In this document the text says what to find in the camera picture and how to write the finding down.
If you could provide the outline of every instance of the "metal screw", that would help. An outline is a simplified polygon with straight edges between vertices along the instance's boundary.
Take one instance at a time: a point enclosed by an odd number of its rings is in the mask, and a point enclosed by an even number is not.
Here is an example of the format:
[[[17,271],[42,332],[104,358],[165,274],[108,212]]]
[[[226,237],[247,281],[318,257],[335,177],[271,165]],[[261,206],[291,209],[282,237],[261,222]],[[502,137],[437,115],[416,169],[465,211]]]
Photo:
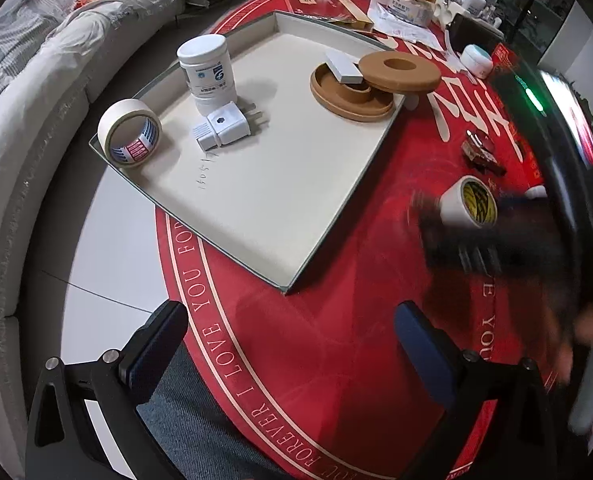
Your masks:
[[[521,360],[521,366],[523,366],[526,370],[536,370],[537,364],[530,358],[524,357]]]
[[[46,368],[54,370],[58,366],[58,357],[51,357],[46,361]]]
[[[464,350],[461,352],[461,355],[469,363],[476,363],[481,358],[481,356],[474,350]]]
[[[103,354],[103,361],[106,363],[113,363],[118,359],[118,350],[107,350]]]

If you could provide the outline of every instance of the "white eraser block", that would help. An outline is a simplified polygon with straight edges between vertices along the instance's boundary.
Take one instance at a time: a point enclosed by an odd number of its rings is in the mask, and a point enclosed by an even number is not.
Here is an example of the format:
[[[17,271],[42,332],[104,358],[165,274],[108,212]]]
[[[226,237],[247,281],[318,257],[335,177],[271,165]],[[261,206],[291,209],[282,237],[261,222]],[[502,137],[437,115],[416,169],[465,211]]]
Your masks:
[[[347,54],[338,50],[326,50],[327,65],[339,83],[357,84],[363,81],[363,75]]]

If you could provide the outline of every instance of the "white container lid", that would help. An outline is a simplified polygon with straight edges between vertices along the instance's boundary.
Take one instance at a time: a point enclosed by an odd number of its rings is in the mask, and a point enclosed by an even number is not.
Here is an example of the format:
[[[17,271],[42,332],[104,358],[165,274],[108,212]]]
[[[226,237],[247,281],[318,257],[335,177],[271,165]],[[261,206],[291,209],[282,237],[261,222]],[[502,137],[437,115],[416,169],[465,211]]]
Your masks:
[[[467,45],[463,49],[463,54],[470,56],[477,63],[481,63],[485,66],[491,67],[493,64],[493,59],[492,59],[492,57],[490,57],[490,54],[488,54],[486,51],[484,51],[483,48],[481,48],[478,45],[475,45],[472,43]]]
[[[177,49],[179,61],[186,64],[198,64],[210,61],[227,51],[225,36],[205,34],[183,43]]]

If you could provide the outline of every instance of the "cork lid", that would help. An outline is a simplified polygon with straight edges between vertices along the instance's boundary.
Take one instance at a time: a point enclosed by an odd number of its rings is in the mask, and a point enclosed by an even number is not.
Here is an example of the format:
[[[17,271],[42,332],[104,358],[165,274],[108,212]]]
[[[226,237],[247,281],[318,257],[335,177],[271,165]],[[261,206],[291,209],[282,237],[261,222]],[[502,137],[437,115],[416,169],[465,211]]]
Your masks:
[[[395,94],[429,93],[441,83],[441,70],[432,61],[393,50],[363,56],[359,70],[371,86]]]

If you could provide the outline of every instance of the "gray sofa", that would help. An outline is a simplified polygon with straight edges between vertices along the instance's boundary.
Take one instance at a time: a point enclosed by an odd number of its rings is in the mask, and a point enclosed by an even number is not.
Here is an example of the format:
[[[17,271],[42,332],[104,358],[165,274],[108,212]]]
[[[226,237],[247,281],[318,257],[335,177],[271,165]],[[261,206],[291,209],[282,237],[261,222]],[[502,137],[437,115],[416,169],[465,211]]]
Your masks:
[[[15,310],[41,201],[89,105],[183,6],[99,0],[71,13],[0,92],[0,464],[12,478],[24,476],[27,423]]]

